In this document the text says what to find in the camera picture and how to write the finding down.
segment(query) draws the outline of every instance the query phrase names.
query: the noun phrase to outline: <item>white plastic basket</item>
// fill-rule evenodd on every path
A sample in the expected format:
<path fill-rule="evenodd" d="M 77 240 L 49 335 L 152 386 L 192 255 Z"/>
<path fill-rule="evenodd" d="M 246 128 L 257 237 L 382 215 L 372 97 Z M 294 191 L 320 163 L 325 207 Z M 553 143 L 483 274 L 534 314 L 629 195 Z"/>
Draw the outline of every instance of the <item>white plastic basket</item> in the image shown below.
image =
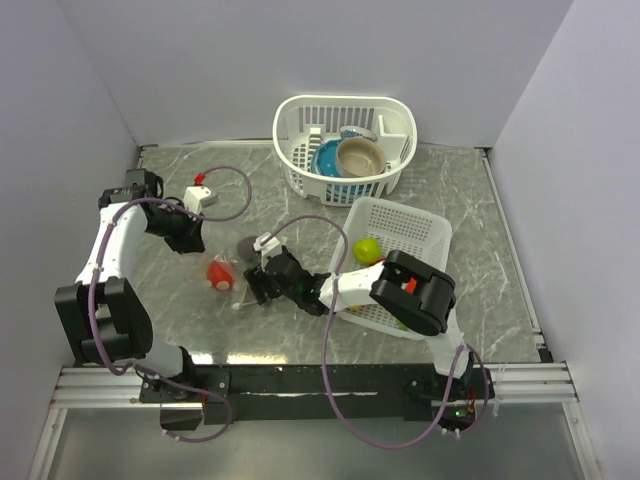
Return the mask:
<path fill-rule="evenodd" d="M 378 198 L 360 198 L 349 212 L 344 224 L 350 250 L 355 242 L 365 237 L 378 240 L 384 256 L 390 250 L 402 250 L 444 271 L 449 256 L 452 228 L 446 218 L 418 208 Z M 336 268 L 344 242 L 338 245 L 331 258 L 329 271 Z M 365 268 L 356 261 L 351 251 L 342 266 L 342 272 Z M 372 328 L 396 337 L 422 340 L 423 335 L 404 329 L 380 305 L 365 305 L 357 311 L 343 310 L 338 316 L 363 327 Z"/>
<path fill-rule="evenodd" d="M 372 177 L 330 178 L 310 171 L 316 149 L 340 138 L 340 128 L 356 125 L 373 131 L 385 153 L 387 170 Z M 350 206 L 359 197 L 390 193 L 418 144 L 416 122 L 406 105 L 386 97 L 301 95 L 286 100 L 273 121 L 273 138 L 282 171 L 293 190 L 325 205 Z"/>

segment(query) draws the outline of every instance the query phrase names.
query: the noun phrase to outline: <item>blue plate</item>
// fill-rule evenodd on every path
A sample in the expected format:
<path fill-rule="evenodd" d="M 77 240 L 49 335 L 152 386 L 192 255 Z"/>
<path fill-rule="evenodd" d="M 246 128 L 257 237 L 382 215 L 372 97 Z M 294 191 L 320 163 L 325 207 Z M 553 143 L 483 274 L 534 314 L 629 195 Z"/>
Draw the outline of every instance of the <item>blue plate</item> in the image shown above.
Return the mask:
<path fill-rule="evenodd" d="M 336 168 L 336 153 L 338 145 L 340 145 L 342 140 L 342 138 L 339 138 L 338 140 L 330 140 L 318 147 L 311 158 L 311 173 L 322 175 L 323 177 L 342 178 Z M 359 187 L 356 187 L 355 185 L 353 187 L 348 187 L 345 185 L 342 187 L 342 193 L 345 195 L 354 195 L 356 194 L 356 189 L 358 195 L 360 195 L 365 191 L 365 185 L 360 185 Z M 371 185 L 367 185 L 366 189 L 366 193 L 369 193 Z M 340 185 L 327 187 L 327 196 L 329 195 L 333 195 L 333 200 L 339 200 Z"/>
<path fill-rule="evenodd" d="M 324 177 L 340 178 L 336 168 L 336 151 L 342 139 L 331 140 L 318 147 L 311 159 L 311 172 Z"/>

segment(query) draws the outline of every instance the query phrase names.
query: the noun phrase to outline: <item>green ball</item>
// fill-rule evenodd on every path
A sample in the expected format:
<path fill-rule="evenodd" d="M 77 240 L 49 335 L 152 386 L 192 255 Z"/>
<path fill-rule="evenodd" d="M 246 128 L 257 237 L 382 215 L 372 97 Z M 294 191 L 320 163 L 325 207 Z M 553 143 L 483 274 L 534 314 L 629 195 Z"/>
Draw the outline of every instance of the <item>green ball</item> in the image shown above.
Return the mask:
<path fill-rule="evenodd" d="M 375 238 L 363 238 L 353 246 L 353 256 L 364 265 L 372 265 L 382 258 L 382 249 Z"/>

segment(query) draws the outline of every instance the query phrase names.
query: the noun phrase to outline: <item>white wall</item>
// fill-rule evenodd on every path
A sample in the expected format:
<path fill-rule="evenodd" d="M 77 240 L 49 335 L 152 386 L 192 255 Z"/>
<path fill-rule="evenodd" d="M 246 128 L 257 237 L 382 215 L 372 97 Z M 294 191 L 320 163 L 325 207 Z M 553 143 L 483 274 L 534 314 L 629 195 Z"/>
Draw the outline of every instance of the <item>white wall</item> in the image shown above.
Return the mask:
<path fill-rule="evenodd" d="M 0 4 L 0 476 L 25 478 L 70 350 L 53 306 L 136 146 L 54 0 Z"/>
<path fill-rule="evenodd" d="M 571 0 L 59 0 L 138 144 L 271 137 L 300 93 L 406 102 L 493 146 Z"/>
<path fill-rule="evenodd" d="M 491 156 L 606 478 L 640 477 L 640 3 L 576 0 Z"/>

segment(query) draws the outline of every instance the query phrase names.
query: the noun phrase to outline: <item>gray marble surface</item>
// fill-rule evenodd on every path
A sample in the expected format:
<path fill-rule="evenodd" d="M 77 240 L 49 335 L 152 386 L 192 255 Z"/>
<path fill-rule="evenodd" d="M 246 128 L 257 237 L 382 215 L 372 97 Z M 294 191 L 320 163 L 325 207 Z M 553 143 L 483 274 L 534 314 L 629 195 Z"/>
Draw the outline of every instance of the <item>gray marble surface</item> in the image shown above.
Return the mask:
<path fill-rule="evenodd" d="M 269 146 L 147 148 L 141 157 L 142 166 L 165 179 L 165 195 L 180 198 L 199 171 L 223 164 L 240 167 L 249 175 L 254 200 L 235 221 L 205 224 L 206 253 L 180 256 L 159 238 L 148 235 L 142 241 L 133 283 L 155 334 L 185 346 L 199 363 L 318 363 L 324 317 L 312 317 L 284 298 L 266 307 L 252 304 L 242 281 L 231 293 L 217 292 L 206 281 L 205 270 L 216 257 L 235 257 L 235 244 L 245 236 L 267 232 L 302 213 L 319 213 L 343 223 L 348 208 L 325 207 L 294 193 Z M 241 182 L 232 172 L 212 174 L 207 184 L 218 192 L 219 203 L 208 213 L 235 211 L 245 195 Z M 539 361 L 480 153 L 421 146 L 386 198 L 451 222 L 454 234 L 447 273 L 457 282 L 457 318 L 466 340 L 489 362 Z M 337 234 L 305 220 L 279 238 L 305 268 L 326 271 Z M 238 303 L 243 305 L 234 308 Z M 333 363 L 401 363 L 428 362 L 431 356 L 423 341 L 337 320 L 329 359 Z"/>

